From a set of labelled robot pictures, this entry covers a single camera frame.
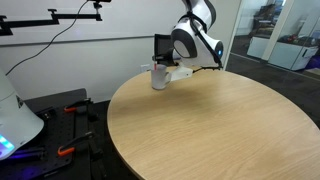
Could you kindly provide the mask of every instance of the round wooden table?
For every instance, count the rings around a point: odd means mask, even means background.
[[[272,89],[225,71],[151,88],[123,84],[108,110],[112,141],[141,179],[320,179],[320,131]]]

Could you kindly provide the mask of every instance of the wall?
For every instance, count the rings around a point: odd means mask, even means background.
[[[236,35],[248,35],[253,26],[253,16],[261,6],[268,4],[268,0],[243,0],[243,9]]]
[[[48,8],[57,9],[56,14],[75,14],[85,2],[85,0],[1,1],[0,12],[1,15],[7,16],[5,22],[50,20],[51,13],[47,11]],[[79,19],[72,29],[61,34],[56,42],[152,36],[155,31],[159,33],[170,31],[181,14],[185,13],[185,7],[179,0],[114,0],[101,5],[99,13],[103,21]],[[81,10],[81,14],[95,13],[92,2],[86,3]],[[48,37],[55,36],[72,22],[73,20],[60,19],[59,25],[13,28],[11,30],[14,36],[2,36],[0,45],[48,42],[50,40]]]
[[[224,42],[226,51],[222,60],[226,61],[241,1],[211,2],[218,17],[208,34]],[[43,47],[0,47],[0,68],[7,72]],[[88,96],[100,102],[110,100],[125,81],[139,74],[140,65],[151,63],[152,55],[153,38],[57,43],[39,57],[19,66],[9,79],[24,99],[86,88]]]

